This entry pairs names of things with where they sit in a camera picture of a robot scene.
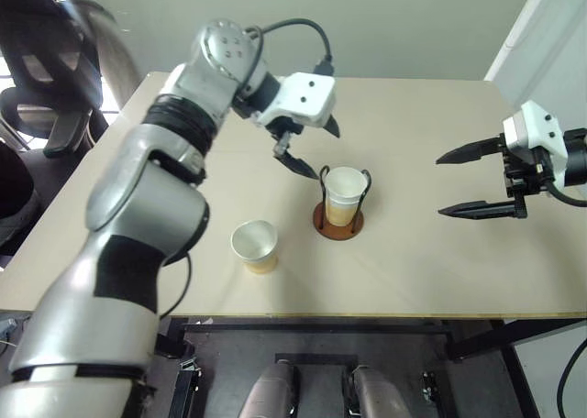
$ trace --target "tabletop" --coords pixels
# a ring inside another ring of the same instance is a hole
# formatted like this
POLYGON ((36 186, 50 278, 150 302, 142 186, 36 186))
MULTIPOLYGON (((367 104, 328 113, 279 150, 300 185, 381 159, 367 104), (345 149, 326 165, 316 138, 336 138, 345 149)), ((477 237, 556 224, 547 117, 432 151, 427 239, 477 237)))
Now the tabletop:
MULTIPOLYGON (((65 184, 7 269, 0 309, 34 310, 72 261, 87 231, 94 183, 123 136, 140 123, 166 78, 151 73, 65 184)), ((211 208, 192 249, 194 279, 177 315, 360 315, 541 317, 587 314, 587 218, 545 194, 527 198, 529 217, 471 221, 437 209, 503 201, 503 163, 493 155, 435 165, 464 143, 494 137, 513 113, 490 82, 338 79, 341 139, 321 129, 294 137, 291 152, 323 165, 368 169, 365 225, 332 241, 312 225, 318 181, 272 158, 269 134, 231 114, 206 158, 200 186, 211 208), (232 253, 233 229, 265 219, 279 231, 277 268, 247 271, 232 253)), ((186 265, 158 278, 160 311, 180 294, 186 265)))

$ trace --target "brown coaster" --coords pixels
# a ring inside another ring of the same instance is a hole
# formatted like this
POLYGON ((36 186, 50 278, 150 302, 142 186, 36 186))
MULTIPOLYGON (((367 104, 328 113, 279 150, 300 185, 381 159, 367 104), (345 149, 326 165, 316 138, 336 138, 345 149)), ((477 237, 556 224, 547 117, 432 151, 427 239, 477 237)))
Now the brown coaster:
POLYGON ((314 209, 314 227, 320 235, 327 237, 328 239, 334 239, 335 241, 344 241, 355 237, 363 228, 364 218, 363 212, 359 211, 359 220, 357 221, 357 229, 352 232, 352 221, 349 225, 339 227, 337 225, 331 225, 326 217, 324 217, 324 227, 320 229, 320 223, 322 222, 322 202, 318 203, 314 209))

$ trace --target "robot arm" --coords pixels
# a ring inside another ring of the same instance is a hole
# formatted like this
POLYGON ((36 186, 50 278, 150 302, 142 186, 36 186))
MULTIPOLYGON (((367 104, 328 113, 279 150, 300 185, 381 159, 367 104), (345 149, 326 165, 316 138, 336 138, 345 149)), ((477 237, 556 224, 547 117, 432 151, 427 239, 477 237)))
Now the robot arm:
POLYGON ((504 120, 504 132, 446 153, 437 164, 461 164, 484 155, 502 154, 507 196, 513 201, 460 203, 438 212, 458 218, 526 218, 525 196, 548 191, 565 204, 587 207, 587 202, 565 195, 565 186, 587 182, 587 129, 562 132, 559 120, 528 101, 504 120))
POLYGON ((231 106, 273 134, 283 164, 316 176, 287 148, 306 126, 338 135, 334 79, 296 73, 279 83, 250 31, 225 19, 202 28, 192 59, 128 133, 91 194, 82 251, 41 299, 10 362, 0 416, 141 414, 159 325, 157 274, 205 231, 209 208, 197 186, 231 106))

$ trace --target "cup with liquid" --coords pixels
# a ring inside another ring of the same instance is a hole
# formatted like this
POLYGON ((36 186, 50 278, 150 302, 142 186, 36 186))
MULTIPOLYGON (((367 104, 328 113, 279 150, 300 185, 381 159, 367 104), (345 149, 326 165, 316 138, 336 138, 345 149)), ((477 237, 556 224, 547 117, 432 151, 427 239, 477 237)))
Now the cup with liquid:
POLYGON ((239 225, 232 232, 230 244, 247 269, 254 273, 268 273, 277 265, 277 229, 267 221, 239 225))
POLYGON ((327 221, 333 226, 348 226, 359 211, 362 198, 370 186, 371 176, 366 170, 346 166, 327 169, 324 178, 327 221))

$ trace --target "paper cup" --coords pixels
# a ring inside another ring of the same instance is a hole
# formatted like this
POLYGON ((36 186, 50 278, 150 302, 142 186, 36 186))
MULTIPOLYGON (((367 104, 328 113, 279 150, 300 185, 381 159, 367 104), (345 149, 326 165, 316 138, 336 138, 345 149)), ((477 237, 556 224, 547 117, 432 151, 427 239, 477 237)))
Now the paper cup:
POLYGON ((247 268, 268 273, 277 265, 277 229, 267 221, 248 221, 232 232, 230 245, 247 268))
POLYGON ((367 189, 367 178, 360 170, 341 167, 331 170, 324 184, 328 222, 333 226, 348 226, 357 213, 360 196, 367 189))

